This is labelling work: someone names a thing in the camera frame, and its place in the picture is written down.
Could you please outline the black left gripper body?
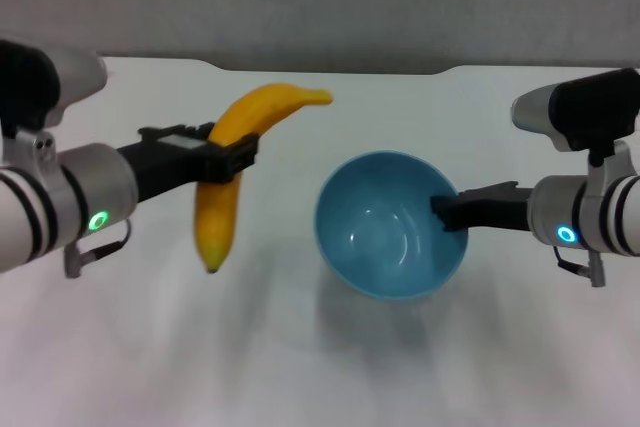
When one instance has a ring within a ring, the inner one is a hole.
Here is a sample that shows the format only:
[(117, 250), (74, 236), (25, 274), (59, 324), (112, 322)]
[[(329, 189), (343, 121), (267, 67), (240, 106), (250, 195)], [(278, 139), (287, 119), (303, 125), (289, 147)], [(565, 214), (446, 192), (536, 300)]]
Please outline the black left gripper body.
[(143, 127), (138, 142), (117, 148), (133, 171), (139, 203), (196, 180), (191, 151), (205, 140), (188, 137), (187, 127)]

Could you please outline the yellow banana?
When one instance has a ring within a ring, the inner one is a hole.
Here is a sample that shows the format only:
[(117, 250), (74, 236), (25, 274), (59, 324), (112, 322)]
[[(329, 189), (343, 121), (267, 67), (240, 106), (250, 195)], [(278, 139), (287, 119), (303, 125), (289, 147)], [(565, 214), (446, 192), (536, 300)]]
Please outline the yellow banana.
[[(234, 102), (219, 118), (207, 141), (228, 147), (247, 134), (264, 135), (305, 106), (329, 105), (324, 89), (267, 84)], [(217, 272), (231, 251), (242, 175), (226, 184), (199, 182), (194, 204), (194, 242), (207, 272)]]

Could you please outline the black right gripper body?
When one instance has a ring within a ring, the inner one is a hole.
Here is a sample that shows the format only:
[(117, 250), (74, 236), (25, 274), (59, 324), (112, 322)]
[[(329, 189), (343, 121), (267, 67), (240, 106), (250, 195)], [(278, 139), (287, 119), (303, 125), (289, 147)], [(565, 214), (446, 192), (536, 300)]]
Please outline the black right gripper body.
[(520, 188), (514, 196), (471, 196), (468, 207), (471, 227), (529, 231), (527, 218), (531, 188)]

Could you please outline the blue plastic bowl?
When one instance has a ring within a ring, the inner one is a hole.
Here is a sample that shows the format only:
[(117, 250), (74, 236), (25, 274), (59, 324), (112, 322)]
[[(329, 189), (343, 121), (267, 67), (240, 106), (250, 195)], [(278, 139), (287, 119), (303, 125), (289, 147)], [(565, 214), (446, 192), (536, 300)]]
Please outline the blue plastic bowl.
[(374, 151), (338, 167), (325, 181), (314, 234), (327, 266), (356, 291), (379, 300), (426, 297), (451, 279), (465, 256), (467, 230), (448, 232), (434, 196), (451, 182), (428, 162)]

